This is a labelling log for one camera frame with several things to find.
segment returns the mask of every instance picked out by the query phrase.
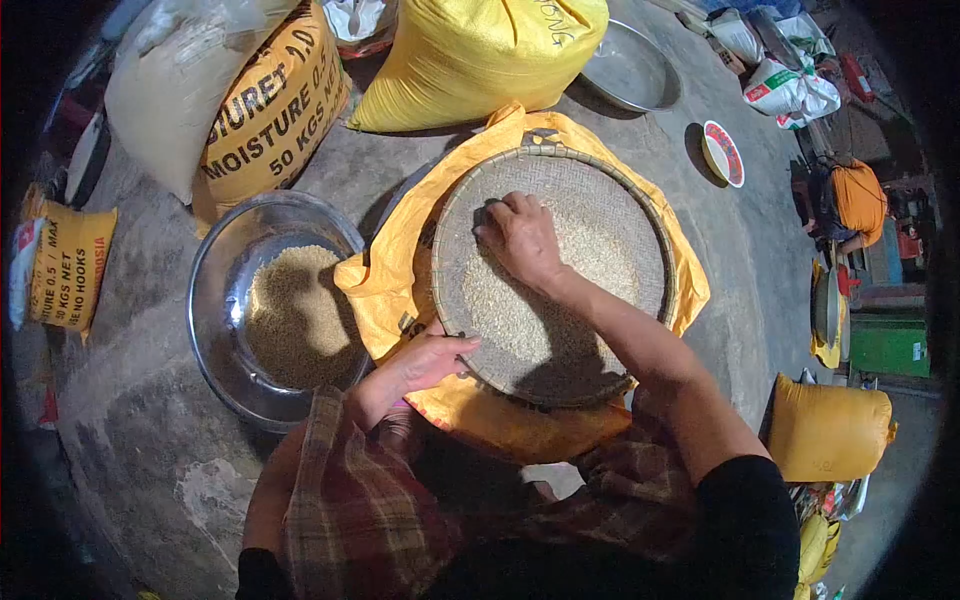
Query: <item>hand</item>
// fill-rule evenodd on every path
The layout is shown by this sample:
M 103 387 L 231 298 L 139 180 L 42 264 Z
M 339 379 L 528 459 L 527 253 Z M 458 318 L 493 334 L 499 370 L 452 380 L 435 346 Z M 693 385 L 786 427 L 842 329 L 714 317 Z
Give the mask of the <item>hand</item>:
M 459 358 L 480 346 L 480 338 L 445 337 L 444 326 L 434 319 L 420 335 L 377 369 L 389 377 L 401 395 L 426 390 L 444 377 L 468 370 Z
M 474 230 L 510 275 L 548 295 L 564 272 L 550 210 L 534 195 L 510 192 L 487 207 L 495 225 Z

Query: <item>grain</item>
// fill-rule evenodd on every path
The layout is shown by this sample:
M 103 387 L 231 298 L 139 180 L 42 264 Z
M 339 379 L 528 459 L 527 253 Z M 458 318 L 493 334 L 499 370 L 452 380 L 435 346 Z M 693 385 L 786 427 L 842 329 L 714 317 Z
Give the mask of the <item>grain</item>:
M 589 226 L 576 215 L 554 214 L 561 260 L 611 294 L 636 305 L 639 281 L 630 251 L 608 231 Z M 582 320 L 513 279 L 489 251 L 469 260 L 464 298 L 471 320 L 485 343 L 519 359 L 541 364 L 612 353 Z
M 284 387 L 348 383 L 359 336 L 333 284 L 339 260 L 322 246 L 287 248 L 253 275 L 244 333 L 257 363 Z

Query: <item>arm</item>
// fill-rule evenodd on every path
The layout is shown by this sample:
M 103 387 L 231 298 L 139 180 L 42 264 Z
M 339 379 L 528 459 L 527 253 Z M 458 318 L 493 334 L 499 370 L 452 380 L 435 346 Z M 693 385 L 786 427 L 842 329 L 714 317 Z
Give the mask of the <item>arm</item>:
M 370 431 L 397 400 L 433 387 L 447 375 L 465 371 L 467 367 L 459 356 L 473 352 L 479 345 L 479 338 L 445 337 L 443 326 L 434 321 L 382 367 L 347 391 L 345 414 L 360 429 Z M 283 516 L 297 485 L 305 433 L 306 421 L 287 434 L 267 460 L 247 510 L 243 548 L 282 554 Z
M 854 250 L 863 248 L 863 233 L 857 233 L 854 237 L 847 240 L 837 249 L 838 254 L 849 254 Z
M 770 457 L 680 338 L 561 262 L 550 211 L 535 197 L 512 192 L 488 211 L 494 224 L 476 234 L 511 275 L 591 324 L 661 400 L 694 485 L 733 457 Z

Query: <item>red and white bowl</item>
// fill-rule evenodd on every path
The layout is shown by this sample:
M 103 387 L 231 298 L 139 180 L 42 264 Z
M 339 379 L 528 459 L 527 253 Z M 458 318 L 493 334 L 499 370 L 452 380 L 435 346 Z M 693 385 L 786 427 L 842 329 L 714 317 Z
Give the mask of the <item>red and white bowl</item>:
M 716 121 L 704 123 L 703 146 L 710 169 L 733 187 L 741 187 L 744 181 L 743 160 L 733 139 Z

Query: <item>woven bamboo tray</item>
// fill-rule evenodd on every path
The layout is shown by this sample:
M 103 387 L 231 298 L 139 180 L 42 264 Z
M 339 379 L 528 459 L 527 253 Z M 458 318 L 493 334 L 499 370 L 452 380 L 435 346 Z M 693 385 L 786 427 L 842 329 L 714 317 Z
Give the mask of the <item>woven bamboo tray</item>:
M 612 165 L 565 146 L 521 146 L 477 164 L 444 206 L 432 256 L 432 289 L 449 335 L 481 335 L 484 343 L 465 358 L 487 384 L 508 396 L 543 407 L 583 407 L 625 392 L 632 385 L 611 352 L 567 355 L 539 364 L 524 360 L 473 325 L 464 294 L 466 267 L 480 252 L 472 233 L 485 206 L 507 193 L 536 194 L 553 206 L 589 220 L 629 247 L 640 283 L 637 308 L 671 324 L 677 311 L 673 250 L 650 197 Z M 550 324 L 545 324 L 548 335 Z M 585 324 L 578 326 L 586 330 Z

